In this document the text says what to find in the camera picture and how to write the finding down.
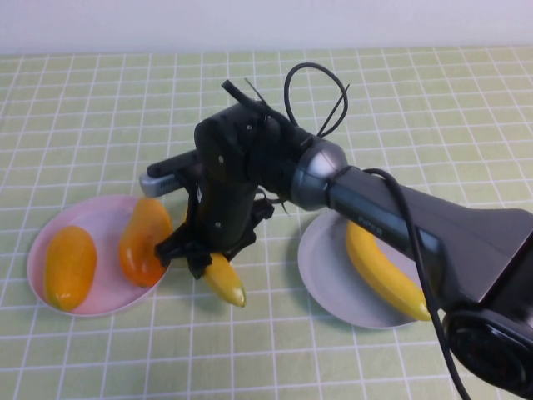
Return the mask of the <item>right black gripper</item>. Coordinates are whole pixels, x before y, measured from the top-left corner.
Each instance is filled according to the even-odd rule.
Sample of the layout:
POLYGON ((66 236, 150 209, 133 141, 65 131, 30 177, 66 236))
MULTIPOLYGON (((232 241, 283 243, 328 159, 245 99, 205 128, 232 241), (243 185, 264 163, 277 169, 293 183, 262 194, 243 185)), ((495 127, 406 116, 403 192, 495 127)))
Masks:
POLYGON ((154 253, 167 265, 185 258, 189 272, 199 280, 207 267, 221 255, 231 261, 257 240, 255 228, 273 214, 267 197, 255 184, 230 185, 205 176, 186 180, 188 193, 186 220, 169 237, 155 246, 154 253))

